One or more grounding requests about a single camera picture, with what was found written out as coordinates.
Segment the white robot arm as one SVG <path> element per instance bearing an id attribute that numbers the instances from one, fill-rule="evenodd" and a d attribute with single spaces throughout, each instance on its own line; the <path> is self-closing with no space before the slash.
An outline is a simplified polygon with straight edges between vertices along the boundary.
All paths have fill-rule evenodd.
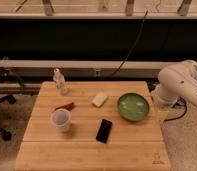
<path id="1" fill-rule="evenodd" d="M 179 97 L 197 107 L 197 62 L 185 60 L 162 68 L 151 92 L 158 108 L 172 107 Z"/>

